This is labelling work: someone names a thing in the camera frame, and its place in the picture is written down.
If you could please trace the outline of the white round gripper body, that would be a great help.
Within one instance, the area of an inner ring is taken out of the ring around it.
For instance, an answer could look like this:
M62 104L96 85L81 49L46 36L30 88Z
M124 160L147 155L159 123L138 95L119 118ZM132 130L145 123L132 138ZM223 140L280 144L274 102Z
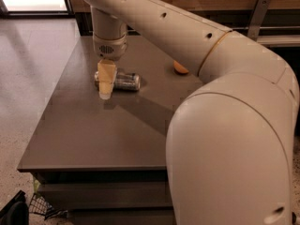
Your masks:
M127 49L127 36L118 39L104 39L93 35L94 51L98 57L119 60Z

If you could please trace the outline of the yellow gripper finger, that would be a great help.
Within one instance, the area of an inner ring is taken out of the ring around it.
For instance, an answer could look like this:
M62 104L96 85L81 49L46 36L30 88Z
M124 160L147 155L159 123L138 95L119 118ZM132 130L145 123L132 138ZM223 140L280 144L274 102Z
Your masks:
M99 97L110 99L116 78L117 67L114 61L102 59L97 63Z

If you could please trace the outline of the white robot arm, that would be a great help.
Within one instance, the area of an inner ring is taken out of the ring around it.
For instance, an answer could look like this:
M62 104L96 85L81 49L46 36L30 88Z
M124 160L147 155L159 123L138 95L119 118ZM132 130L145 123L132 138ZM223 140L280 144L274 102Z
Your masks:
M204 85L172 117L166 163L177 225L292 225L299 88L277 54L159 0L84 0Z

